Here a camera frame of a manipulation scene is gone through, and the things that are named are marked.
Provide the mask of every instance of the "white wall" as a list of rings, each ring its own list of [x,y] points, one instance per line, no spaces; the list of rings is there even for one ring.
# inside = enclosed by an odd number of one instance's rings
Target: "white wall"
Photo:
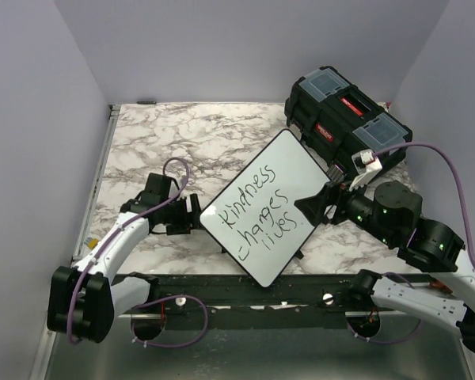
[[[414,139],[443,148],[462,177],[475,244],[475,0],[452,0],[397,97],[392,112]],[[450,171],[435,153],[412,148],[408,167],[424,197],[424,214],[463,235]]]
[[[285,101],[333,65],[390,100],[446,0],[55,0],[109,102]]]
[[[29,376],[107,119],[55,4],[0,1],[0,380]]]

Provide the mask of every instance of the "metal bar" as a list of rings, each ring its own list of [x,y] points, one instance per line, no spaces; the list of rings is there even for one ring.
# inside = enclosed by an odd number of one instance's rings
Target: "metal bar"
[[[78,240],[76,241],[73,260],[75,260],[75,257],[80,257],[82,255],[82,246],[86,236],[89,233],[89,228],[93,220],[93,213],[95,212],[95,206],[97,204],[97,196],[101,190],[102,176],[104,175],[105,165],[108,161],[109,151],[111,150],[112,138],[114,136],[116,124],[120,116],[120,110],[120,105],[113,105],[111,107],[111,114],[109,116],[108,127],[105,132],[104,144],[102,145],[101,155],[98,159],[97,171],[95,172],[95,177],[93,178],[92,191],[89,195],[88,203],[86,204],[82,227],[79,230]]]

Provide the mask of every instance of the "whiteboard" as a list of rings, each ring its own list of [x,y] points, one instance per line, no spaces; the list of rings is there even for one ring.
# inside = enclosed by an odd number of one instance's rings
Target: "whiteboard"
[[[284,129],[204,208],[200,222],[268,287],[315,230],[294,201],[317,195],[328,181]]]

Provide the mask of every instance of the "black toolbox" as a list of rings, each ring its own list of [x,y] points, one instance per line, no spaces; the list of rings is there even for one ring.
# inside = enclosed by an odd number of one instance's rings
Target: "black toolbox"
[[[297,80],[285,102],[285,115],[287,126],[300,132],[300,139],[325,160],[328,175],[334,181],[349,181],[357,176],[353,154],[412,141],[408,127],[331,66]],[[405,156],[406,148],[381,156],[383,170],[375,178]]]

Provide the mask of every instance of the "white marble table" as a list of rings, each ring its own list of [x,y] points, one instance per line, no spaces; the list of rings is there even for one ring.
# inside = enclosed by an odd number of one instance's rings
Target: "white marble table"
[[[241,169],[282,129],[282,104],[124,105],[105,167],[90,236],[102,238],[120,205],[143,189],[148,173],[162,172],[172,156],[185,158],[192,177],[184,192],[199,195],[201,207],[218,195]],[[318,162],[323,161],[314,155]],[[181,165],[171,165],[176,178]],[[412,186],[405,164],[376,181],[395,179]],[[190,235],[151,235],[137,246],[120,273],[241,274],[241,267],[203,231]],[[341,274],[366,268],[376,272],[417,272],[396,258],[395,250],[351,222],[319,226],[283,273]]]

